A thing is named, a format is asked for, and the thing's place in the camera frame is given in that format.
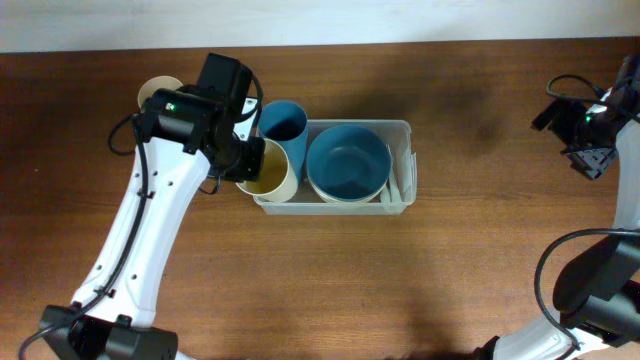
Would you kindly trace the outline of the blue bowl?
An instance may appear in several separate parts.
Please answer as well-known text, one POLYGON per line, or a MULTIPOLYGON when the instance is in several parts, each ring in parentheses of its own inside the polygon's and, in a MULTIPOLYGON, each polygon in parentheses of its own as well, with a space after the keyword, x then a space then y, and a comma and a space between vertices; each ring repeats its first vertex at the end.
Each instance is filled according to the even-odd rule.
POLYGON ((365 172, 389 178, 390 167, 387 144, 372 130, 358 125, 330 127, 307 150, 306 172, 313 176, 365 172))

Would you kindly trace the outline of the white plastic spoon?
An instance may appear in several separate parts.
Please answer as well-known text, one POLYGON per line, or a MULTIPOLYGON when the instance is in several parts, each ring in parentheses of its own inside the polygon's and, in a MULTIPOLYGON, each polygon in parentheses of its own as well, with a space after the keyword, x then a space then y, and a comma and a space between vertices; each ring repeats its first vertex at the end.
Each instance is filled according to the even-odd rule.
POLYGON ((387 183, 385 183, 384 186, 381 189, 380 202, 382 204, 389 204, 391 202, 390 189, 389 189, 389 186, 388 186, 387 183))

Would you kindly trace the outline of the cream cup front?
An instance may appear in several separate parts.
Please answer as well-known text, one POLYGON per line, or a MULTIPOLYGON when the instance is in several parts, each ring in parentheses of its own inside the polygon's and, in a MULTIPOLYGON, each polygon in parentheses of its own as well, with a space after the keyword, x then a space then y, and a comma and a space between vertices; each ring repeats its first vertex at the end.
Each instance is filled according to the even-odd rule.
POLYGON ((298 189, 298 178, 281 145, 265 139, 262 167, 256 181, 245 181, 237 187, 262 200, 283 203, 292 199, 298 189))

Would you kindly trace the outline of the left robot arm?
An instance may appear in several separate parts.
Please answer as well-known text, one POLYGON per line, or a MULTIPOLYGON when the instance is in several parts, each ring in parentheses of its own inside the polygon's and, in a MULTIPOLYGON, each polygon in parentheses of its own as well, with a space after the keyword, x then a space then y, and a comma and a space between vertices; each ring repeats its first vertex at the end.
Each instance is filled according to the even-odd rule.
POLYGON ((258 178, 265 142, 238 135, 260 108, 259 82, 239 60, 211 53, 194 85, 158 88, 127 118, 136 140, 125 196, 106 242, 70 305, 45 308, 39 331, 60 359, 182 359, 178 336, 154 327, 164 268, 193 197, 208 179, 258 178))

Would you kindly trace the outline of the white plastic fork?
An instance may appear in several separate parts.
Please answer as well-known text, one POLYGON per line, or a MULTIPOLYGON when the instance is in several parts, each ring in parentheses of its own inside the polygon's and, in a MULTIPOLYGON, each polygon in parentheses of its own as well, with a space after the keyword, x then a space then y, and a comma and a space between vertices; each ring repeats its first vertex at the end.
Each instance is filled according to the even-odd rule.
POLYGON ((394 168, 395 158, 392 154, 390 146, 387 146, 387 150, 389 151, 389 156, 391 160, 390 175, 389 175, 390 199, 392 202, 397 203, 402 201, 402 197, 400 194, 399 185, 398 185, 398 181, 395 174, 395 168, 394 168))

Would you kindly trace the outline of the cream cup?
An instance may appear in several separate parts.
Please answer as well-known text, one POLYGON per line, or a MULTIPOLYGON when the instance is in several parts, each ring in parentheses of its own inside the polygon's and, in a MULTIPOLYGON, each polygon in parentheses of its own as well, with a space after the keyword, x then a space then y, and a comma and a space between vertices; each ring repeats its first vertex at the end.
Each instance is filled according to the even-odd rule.
POLYGON ((281 145, 265 139, 262 167, 256 181, 245 181, 237 187, 262 200, 283 203, 292 199, 298 189, 298 178, 281 145))
POLYGON ((137 104, 142 107, 145 100, 151 97, 159 89, 177 90, 183 83, 172 76, 162 75, 146 81, 138 91, 137 104))

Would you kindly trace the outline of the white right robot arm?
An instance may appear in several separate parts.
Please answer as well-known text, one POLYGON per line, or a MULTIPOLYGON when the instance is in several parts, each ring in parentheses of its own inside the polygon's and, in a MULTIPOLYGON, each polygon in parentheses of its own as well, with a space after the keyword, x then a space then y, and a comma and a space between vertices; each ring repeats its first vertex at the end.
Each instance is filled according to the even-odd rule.
POLYGON ((620 164, 617 205, 610 228, 578 230, 553 241, 534 274, 541 315, 521 330, 494 337, 474 350, 476 359, 576 359, 639 339, 639 58, 627 56, 609 89, 590 87, 593 98, 546 92, 553 102, 532 122, 565 145, 575 170, 598 179, 620 164), (601 236, 564 266, 547 307, 541 274, 551 253, 569 240, 601 236))

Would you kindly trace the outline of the blue cup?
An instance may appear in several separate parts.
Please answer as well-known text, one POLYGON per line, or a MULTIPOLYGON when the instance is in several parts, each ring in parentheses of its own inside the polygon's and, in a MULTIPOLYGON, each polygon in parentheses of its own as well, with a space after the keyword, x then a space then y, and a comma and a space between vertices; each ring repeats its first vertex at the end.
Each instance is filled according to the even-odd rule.
POLYGON ((262 137, 277 142, 285 150, 298 182, 301 182, 309 134, 304 109, 289 100, 271 102, 263 108, 258 131, 262 137))

